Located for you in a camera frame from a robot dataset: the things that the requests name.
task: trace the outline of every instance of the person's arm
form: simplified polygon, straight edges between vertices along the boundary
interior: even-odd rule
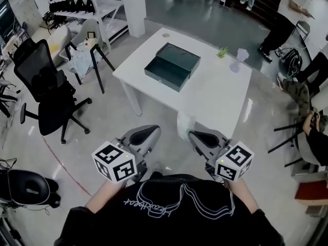
[[[303,124],[303,131],[305,132],[305,134],[307,136],[309,136],[310,131],[311,131],[311,119],[313,117],[313,114],[314,114],[314,112],[310,111],[309,115],[307,116],[307,118],[305,119],[304,124]]]
[[[246,205],[251,214],[259,209],[255,198],[243,179],[239,179],[237,182],[224,181],[224,185]]]
[[[320,128],[319,128],[319,122],[320,122],[320,114],[319,112],[316,112],[316,129],[318,132],[320,132]]]
[[[96,213],[125,185],[126,181],[112,183],[106,180],[100,189],[88,201],[85,207],[91,212]]]
[[[293,2],[292,0],[289,0],[289,7],[298,12],[298,13],[301,13],[307,17],[312,17],[314,19],[314,17],[307,11],[307,9],[304,9],[304,8],[300,8],[295,2]]]

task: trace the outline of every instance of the black bag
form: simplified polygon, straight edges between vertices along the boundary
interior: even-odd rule
[[[287,77],[295,77],[302,68],[303,60],[299,52],[294,48],[281,58],[286,68]]]

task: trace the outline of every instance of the black cushion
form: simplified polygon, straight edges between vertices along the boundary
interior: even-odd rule
[[[42,136],[51,134],[69,120],[74,112],[74,98],[67,87],[53,90],[52,94],[39,104],[38,119]]]
[[[9,185],[12,199],[20,204],[40,204],[50,193],[47,181],[37,173],[25,170],[9,170]]]

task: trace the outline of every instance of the white table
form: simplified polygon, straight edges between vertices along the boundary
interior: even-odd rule
[[[177,92],[145,75],[144,68],[167,42],[201,57],[199,67]],[[134,89],[164,105],[196,118],[203,126],[231,138],[249,86],[252,70],[240,64],[238,73],[229,65],[236,59],[220,59],[218,49],[196,39],[162,28],[134,51],[113,73],[127,94],[136,115],[142,111]]]

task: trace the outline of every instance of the white cloth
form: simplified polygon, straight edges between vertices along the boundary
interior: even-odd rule
[[[278,13],[285,16],[290,22],[294,25],[301,19],[303,16],[301,13],[298,13],[289,7],[290,0],[281,0],[279,4]],[[303,7],[307,0],[292,0],[299,7]]]
[[[321,53],[324,54],[326,56],[326,58],[328,59],[328,44],[326,44],[322,49],[321,49]]]
[[[71,60],[68,62],[70,69],[76,71],[80,77],[85,77],[89,68],[93,66],[90,49],[86,48],[85,42],[77,45],[76,50],[70,47]],[[101,60],[101,55],[94,51],[94,57],[98,63]]]

